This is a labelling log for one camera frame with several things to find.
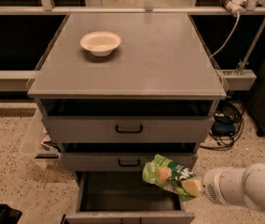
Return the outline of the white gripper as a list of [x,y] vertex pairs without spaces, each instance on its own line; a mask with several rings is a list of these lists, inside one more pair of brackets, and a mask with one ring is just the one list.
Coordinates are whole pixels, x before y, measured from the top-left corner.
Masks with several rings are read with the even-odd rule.
[[196,198],[202,197],[205,193],[205,196],[211,203],[229,205],[220,187],[220,177],[225,171],[229,170],[231,170],[231,167],[214,168],[208,171],[202,179],[200,177],[192,177],[182,181],[182,188]]

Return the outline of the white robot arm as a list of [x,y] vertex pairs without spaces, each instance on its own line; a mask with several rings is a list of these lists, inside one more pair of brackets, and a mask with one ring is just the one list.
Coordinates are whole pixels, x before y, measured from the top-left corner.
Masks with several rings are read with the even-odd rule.
[[215,168],[204,176],[184,180],[181,185],[186,193],[194,197],[205,195],[211,203],[265,212],[265,163],[247,168]]

